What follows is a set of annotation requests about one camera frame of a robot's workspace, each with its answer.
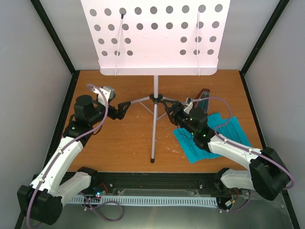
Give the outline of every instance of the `white wall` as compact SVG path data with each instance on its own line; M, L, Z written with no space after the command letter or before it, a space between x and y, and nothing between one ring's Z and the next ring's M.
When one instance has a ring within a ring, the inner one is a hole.
M100 69L81 0L41 0L41 3L74 67ZM219 69L242 68L277 3L278 0L231 0Z
M296 178L289 195L301 228L305 228L304 9L304 0L290 1L245 76L266 143Z
M42 168L71 74L29 0L0 1L0 228Z

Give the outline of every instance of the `white perforated board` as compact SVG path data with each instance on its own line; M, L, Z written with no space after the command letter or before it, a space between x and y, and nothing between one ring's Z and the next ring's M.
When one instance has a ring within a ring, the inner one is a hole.
M115 73L123 13L118 75L197 75L198 11L200 74L216 72L230 0L81 2L102 74Z

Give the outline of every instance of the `teal cloth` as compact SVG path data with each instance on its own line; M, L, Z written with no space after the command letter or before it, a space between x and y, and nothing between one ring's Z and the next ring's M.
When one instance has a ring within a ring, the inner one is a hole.
M220 113L208 116L208 126L212 129L215 129L218 125L224 124L226 121L227 119L221 118ZM179 131L189 138L192 136L184 128L179 128ZM182 150L191 164L202 159L213 159L221 156L219 154L209 153L205 150L199 149L192 139L188 139L183 134L179 133L179 131L174 130L173 134L177 138ZM232 117L227 125L220 127L217 131L233 141L246 146L251 146L246 134L237 120L237 117Z

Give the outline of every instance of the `wooden table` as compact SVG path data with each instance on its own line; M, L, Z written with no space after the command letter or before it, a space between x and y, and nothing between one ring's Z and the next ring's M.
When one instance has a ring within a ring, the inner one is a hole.
M88 91L88 83L97 86L109 85L116 91L111 102L117 108L118 103L147 97L153 93L152 76L104 76L99 71L81 71L68 120L74 113L75 99L82 94L96 94ZM225 99L231 107L232 115L237 116L253 147L261 148L260 139L254 124L250 106L237 70L218 70L211 76L160 76L159 93L163 96L185 101L186 97L195 98L202 88L209 88L211 96ZM152 101L143 102L153 111ZM211 100L209 113L220 112L222 118L228 117L226 106L217 100ZM159 115L164 106L159 105ZM223 167L244 169L241 165L220 157L206 159L190 164L178 141L173 135L176 128L165 115L157 122L155 163L150 163L152 147L153 115L141 104L132 104L122 120L106 119L102 130L92 136L86 147L77 155L69 171L82 166L94 168L100 172L218 172Z

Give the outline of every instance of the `round hole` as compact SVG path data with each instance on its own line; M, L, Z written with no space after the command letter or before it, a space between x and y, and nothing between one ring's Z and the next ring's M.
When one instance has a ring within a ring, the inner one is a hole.
M169 29L169 30L172 29L173 28L173 24L171 22L167 23L166 24L166 28Z
M173 12L173 7L172 6L166 7L166 12L167 13L172 13Z
M135 14L140 15L142 13L142 9L140 7L136 7L134 9Z
M96 31L100 31L100 30L101 30L101 27L100 27L99 25L95 25L95 26L94 26L94 29L95 29Z
M182 43L186 43L186 42L187 42L187 38L186 38L186 37L182 37L182 38L180 39L180 41L181 41Z
M151 7L151 13L156 14L157 13L157 8L155 6Z
M200 13L205 12L205 9L206 9L205 5L200 5L200 6L198 7L198 11L199 11Z
M104 13L105 13L107 16L110 16L110 15L111 15L111 10L108 9L108 8L106 8L106 9L104 10Z
M189 26L187 22L182 22L181 28L186 29Z
M117 44L117 43L118 43L118 40L115 39L115 38L112 38L112 39L111 39L111 42L112 42L112 44Z
M212 27L214 29L216 29L218 26L219 26L219 22L218 21L214 21L213 24L212 24Z
M222 10L223 10L222 4L218 4L217 6L215 6L215 11L216 11L217 13L219 13L219 12L222 11Z
M152 24L152 29L153 29L153 30L156 30L157 28L158 28L158 24L157 24L157 23L153 23L153 24Z
M109 25L108 25L108 29L109 29L110 31L113 31L113 30L114 30L114 25L109 24Z
M201 29L202 27L203 27L203 22L200 21L200 22L199 22L199 28Z
M102 38L99 38L99 43L100 43L100 44L104 44L105 41L104 41Z
M137 24L137 29L138 29L138 30L142 30L142 29L143 29L143 25L142 25L141 23L138 23L138 24Z
M132 42L132 41L130 40L130 38L128 38L128 37L125 38L125 43L126 43L126 44L130 44L131 42Z
M186 50L182 49L180 50L180 55L185 55L186 54Z
M120 8L119 12L120 12L120 14L125 15L126 14L126 9L125 8Z
M213 49L209 49L208 50L208 55L212 55L214 53L214 50Z
M187 6L187 5L185 5L185 6L182 7L182 12L183 12L183 13L187 13L189 10L190 10L190 7Z
M128 30L128 29L129 29L129 26L128 26L127 24L123 24L123 25L122 25L122 28L123 28L124 30Z
M210 37L210 42L215 42L215 41L216 41L216 37L215 36Z
M199 36L198 42L201 41L201 37ZM195 42L197 42L197 37L195 38Z
M90 11L91 16L95 17L97 15L97 12L95 9L91 9Z

